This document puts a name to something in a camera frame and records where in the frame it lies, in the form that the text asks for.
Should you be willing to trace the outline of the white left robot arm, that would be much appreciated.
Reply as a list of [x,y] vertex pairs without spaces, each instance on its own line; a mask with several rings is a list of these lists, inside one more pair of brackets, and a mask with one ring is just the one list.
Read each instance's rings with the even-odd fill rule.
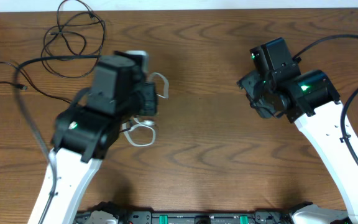
[[93,84],[80,90],[55,120],[52,150],[29,223],[72,223],[108,149],[137,116],[157,112],[155,84],[143,50],[100,57]]

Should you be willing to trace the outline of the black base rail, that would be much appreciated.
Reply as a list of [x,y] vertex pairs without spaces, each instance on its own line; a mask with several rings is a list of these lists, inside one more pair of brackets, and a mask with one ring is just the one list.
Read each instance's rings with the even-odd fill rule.
[[246,224],[246,223],[352,223],[344,210],[320,208],[301,203],[288,212],[256,210],[251,212],[155,212],[151,208],[125,208],[101,202],[88,211],[78,212],[73,223],[118,224]]

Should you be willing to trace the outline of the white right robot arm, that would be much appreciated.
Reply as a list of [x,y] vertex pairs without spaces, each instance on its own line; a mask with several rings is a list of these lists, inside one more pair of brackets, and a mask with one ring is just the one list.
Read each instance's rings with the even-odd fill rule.
[[291,55],[283,38],[250,50],[255,70],[237,85],[246,91],[250,107],[261,118],[286,116],[309,140],[323,161],[344,204],[345,211],[303,203],[286,216],[289,223],[358,223],[358,137],[346,103],[321,70],[301,73],[300,55]]

